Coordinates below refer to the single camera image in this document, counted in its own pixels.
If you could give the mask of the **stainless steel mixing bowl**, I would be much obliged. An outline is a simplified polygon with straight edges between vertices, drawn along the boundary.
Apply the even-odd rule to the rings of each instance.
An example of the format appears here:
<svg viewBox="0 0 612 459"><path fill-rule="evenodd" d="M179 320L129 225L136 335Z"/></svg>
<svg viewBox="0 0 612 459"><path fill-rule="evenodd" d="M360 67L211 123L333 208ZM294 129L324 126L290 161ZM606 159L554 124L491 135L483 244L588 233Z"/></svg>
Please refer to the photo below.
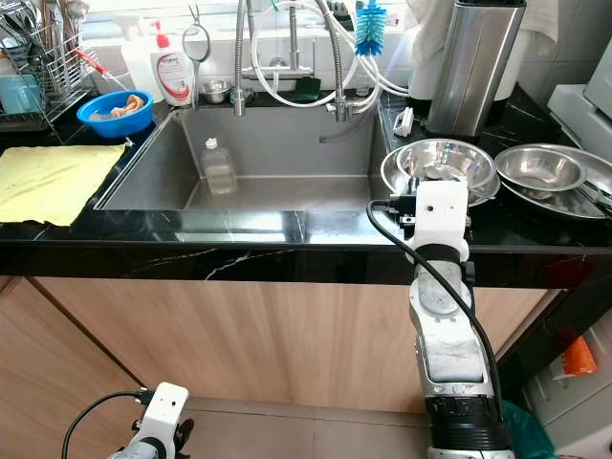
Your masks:
<svg viewBox="0 0 612 459"><path fill-rule="evenodd" d="M502 179L537 191L559 192L585 183L587 169L579 150L559 144L528 143L498 153L493 159Z"/></svg>
<svg viewBox="0 0 612 459"><path fill-rule="evenodd" d="M471 189L497 179L489 153L468 142L427 139L395 149L398 169L420 181L463 180Z"/></svg>

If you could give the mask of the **steel spring kitchen faucet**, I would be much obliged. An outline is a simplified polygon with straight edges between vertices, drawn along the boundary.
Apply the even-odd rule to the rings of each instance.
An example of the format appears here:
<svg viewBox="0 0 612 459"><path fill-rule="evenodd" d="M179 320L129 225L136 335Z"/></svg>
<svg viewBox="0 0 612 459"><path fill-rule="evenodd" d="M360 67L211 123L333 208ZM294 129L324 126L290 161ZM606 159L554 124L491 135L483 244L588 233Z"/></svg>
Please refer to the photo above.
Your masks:
<svg viewBox="0 0 612 459"><path fill-rule="evenodd" d="M258 66L258 50L257 50L257 35L258 35L258 27L259 22L257 19L254 19L252 16L249 17L249 25L251 30L251 48L250 48L250 56L252 60L252 70L256 75L256 79L259 84L266 89L270 95L279 101L279 103L283 103L288 106L292 106L292 108L315 108L315 106L320 105L331 105L332 113L334 118L336 118L337 122L346 122L351 118L350 114L350 106L348 104L348 99L344 95L344 74L342 73L342 57L341 52L344 49L345 45L353 44L353 39L350 38L350 35L347 31L342 29L340 22L337 21L336 17L334 17L334 13L332 9L327 5L327 1L325 0L314 0L315 4L312 6L310 3L306 3L305 0L285 0L284 5L289 9L305 9L309 11L313 11L319 14L320 19L322 19L325 25L325 31L329 34L329 39L331 39L332 50L333 50L333 64L334 64L334 91L331 96L331 100L320 99L315 101L315 103L292 103L284 98L282 98L278 92L268 83L266 76L264 76L264 71L262 67Z"/></svg>

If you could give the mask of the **small white plastic holder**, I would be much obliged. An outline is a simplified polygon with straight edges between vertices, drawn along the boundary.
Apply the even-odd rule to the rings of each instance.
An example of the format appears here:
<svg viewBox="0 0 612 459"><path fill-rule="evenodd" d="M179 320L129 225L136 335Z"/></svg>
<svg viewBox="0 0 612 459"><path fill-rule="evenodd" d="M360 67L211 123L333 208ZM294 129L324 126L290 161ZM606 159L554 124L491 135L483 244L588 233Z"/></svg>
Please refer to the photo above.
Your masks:
<svg viewBox="0 0 612 459"><path fill-rule="evenodd" d="M411 106L406 106L406 108L397 115L397 118L394 119L392 126L393 134L397 137L402 137L402 139L406 139L407 136L411 135L412 130L414 130L414 121L415 110L412 109Z"/></svg>

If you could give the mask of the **light wooden cabinet door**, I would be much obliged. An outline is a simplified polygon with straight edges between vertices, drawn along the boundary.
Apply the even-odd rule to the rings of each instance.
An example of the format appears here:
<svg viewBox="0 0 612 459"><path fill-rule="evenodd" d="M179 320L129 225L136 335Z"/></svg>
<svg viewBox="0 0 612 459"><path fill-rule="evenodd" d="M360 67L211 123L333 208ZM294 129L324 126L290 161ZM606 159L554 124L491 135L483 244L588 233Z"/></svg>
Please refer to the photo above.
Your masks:
<svg viewBox="0 0 612 459"><path fill-rule="evenodd" d="M80 410L140 382L26 278L0 297L1 459L60 459Z"/></svg>
<svg viewBox="0 0 612 459"><path fill-rule="evenodd" d="M38 281L141 381L196 397L293 400L273 298L257 281Z"/></svg>
<svg viewBox="0 0 612 459"><path fill-rule="evenodd" d="M277 401L423 410L407 287L274 283L268 296L281 371Z"/></svg>

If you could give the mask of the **dark green sponge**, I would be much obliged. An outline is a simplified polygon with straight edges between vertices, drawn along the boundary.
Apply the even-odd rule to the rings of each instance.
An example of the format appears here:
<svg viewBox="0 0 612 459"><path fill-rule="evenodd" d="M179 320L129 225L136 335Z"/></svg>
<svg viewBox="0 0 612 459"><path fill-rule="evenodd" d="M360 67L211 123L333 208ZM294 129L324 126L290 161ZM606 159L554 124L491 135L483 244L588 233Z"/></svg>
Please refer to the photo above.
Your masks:
<svg viewBox="0 0 612 459"><path fill-rule="evenodd" d="M298 104L315 103L320 98L323 98L322 80L311 76L299 78L290 95L290 100Z"/></svg>

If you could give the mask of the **white towel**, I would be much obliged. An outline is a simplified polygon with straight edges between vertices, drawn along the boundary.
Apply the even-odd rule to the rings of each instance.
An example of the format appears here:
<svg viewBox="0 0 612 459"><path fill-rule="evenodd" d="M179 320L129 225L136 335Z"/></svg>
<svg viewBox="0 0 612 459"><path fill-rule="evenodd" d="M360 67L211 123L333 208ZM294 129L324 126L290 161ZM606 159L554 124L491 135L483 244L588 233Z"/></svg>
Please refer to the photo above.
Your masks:
<svg viewBox="0 0 612 459"><path fill-rule="evenodd" d="M430 105L440 88L448 31L456 0L406 0L417 21L412 40L410 106Z"/></svg>

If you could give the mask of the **stainless steel plate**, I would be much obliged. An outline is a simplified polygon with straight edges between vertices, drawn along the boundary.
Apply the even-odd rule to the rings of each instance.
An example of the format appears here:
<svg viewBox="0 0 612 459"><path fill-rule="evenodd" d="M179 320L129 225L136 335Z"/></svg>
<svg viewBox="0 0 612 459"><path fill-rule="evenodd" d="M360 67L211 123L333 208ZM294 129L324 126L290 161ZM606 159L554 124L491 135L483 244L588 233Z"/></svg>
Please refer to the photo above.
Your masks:
<svg viewBox="0 0 612 459"><path fill-rule="evenodd" d="M604 220L607 211L612 211L612 163L581 149L578 158L587 169L587 179L573 189L545 192L501 180L513 195L530 205L572 220Z"/></svg>

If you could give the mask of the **blue bottle brush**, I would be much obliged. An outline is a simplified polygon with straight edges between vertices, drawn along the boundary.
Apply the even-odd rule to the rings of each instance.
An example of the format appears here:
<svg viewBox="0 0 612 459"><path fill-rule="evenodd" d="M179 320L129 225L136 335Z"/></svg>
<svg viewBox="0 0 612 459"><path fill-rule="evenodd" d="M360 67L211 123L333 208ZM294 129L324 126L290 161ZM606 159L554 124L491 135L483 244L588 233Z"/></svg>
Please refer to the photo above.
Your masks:
<svg viewBox="0 0 612 459"><path fill-rule="evenodd" d="M362 0L363 5L354 11L355 54L379 56L383 53L386 27L386 9L379 0Z"/></svg>

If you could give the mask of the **yellow cloth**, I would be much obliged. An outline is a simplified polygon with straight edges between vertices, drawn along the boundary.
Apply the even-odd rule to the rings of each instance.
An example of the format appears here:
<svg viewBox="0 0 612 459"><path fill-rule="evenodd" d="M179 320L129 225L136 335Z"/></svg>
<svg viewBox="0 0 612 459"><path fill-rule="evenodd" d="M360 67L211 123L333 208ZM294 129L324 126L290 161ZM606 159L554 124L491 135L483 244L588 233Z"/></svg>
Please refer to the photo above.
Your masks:
<svg viewBox="0 0 612 459"><path fill-rule="evenodd" d="M125 149L125 144L5 149L0 222L71 226Z"/></svg>

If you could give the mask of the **small steel bowl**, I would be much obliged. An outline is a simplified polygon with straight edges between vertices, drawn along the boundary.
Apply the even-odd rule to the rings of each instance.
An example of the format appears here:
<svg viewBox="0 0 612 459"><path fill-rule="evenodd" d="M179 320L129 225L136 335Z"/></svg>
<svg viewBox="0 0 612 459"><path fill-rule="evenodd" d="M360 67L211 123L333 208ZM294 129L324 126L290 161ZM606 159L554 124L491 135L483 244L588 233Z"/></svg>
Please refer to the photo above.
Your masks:
<svg viewBox="0 0 612 459"><path fill-rule="evenodd" d="M227 103L230 98L231 84L225 79L211 78L198 84L201 100L208 104Z"/></svg>

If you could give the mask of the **orange object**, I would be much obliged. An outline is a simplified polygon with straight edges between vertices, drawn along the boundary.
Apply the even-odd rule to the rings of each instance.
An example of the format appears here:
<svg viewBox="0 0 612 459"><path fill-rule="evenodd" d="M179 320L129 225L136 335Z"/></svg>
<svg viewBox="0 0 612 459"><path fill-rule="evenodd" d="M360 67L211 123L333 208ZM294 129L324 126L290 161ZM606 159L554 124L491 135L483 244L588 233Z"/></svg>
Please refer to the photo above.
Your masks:
<svg viewBox="0 0 612 459"><path fill-rule="evenodd" d="M598 363L585 337L578 337L564 350L562 354L562 377L564 379L589 375L596 370L598 370Z"/></svg>

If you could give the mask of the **blue plastic bowl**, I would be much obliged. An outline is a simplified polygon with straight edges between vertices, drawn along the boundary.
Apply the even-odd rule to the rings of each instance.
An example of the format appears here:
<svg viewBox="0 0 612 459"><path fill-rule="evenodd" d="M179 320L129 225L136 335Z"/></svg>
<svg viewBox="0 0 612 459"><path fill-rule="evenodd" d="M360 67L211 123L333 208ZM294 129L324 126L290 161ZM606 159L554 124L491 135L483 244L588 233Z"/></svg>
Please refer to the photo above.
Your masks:
<svg viewBox="0 0 612 459"><path fill-rule="evenodd" d="M139 109L123 117L111 117L111 110L125 108L132 97L142 102ZM152 105L149 93L140 89L111 92L80 105L76 110L76 118L104 139L122 139L153 125Z"/></svg>

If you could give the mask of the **round metal strainer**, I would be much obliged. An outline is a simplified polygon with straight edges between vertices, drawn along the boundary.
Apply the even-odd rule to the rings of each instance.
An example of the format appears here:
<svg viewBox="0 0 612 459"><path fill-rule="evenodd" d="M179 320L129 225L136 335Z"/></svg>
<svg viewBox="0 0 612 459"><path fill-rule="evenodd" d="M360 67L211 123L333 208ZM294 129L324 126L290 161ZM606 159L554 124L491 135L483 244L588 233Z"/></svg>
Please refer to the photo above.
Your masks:
<svg viewBox="0 0 612 459"><path fill-rule="evenodd" d="M203 26L202 10L196 0L192 0L186 7L191 23L181 34L180 47L189 60L200 66L203 62L209 61L211 56L211 34Z"/></svg>

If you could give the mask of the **peach cloth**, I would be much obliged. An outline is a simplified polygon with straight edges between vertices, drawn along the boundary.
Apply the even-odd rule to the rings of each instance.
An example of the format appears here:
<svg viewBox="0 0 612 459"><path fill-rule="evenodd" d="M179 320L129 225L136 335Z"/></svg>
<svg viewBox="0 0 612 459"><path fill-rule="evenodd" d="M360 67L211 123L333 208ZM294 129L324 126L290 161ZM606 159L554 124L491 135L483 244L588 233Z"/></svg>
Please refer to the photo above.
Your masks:
<svg viewBox="0 0 612 459"><path fill-rule="evenodd" d="M144 105L144 99L139 95L128 95L123 106L115 106L109 111L109 117L111 119L127 117L127 115L142 109Z"/></svg>

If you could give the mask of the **red handled utensil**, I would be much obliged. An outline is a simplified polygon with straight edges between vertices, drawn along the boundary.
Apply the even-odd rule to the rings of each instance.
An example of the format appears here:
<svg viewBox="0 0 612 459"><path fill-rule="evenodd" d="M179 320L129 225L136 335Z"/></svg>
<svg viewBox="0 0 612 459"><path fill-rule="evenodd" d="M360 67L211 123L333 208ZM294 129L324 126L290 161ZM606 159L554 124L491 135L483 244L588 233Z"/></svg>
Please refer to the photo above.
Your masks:
<svg viewBox="0 0 612 459"><path fill-rule="evenodd" d="M91 54L84 52L84 50L80 49L79 47L73 49L73 52L75 56L78 56L80 60L87 62L87 64L91 66L92 69L95 69L97 73L100 73L104 78L111 77L109 71L106 70L105 67L101 65L100 62L97 61L97 59Z"/></svg>

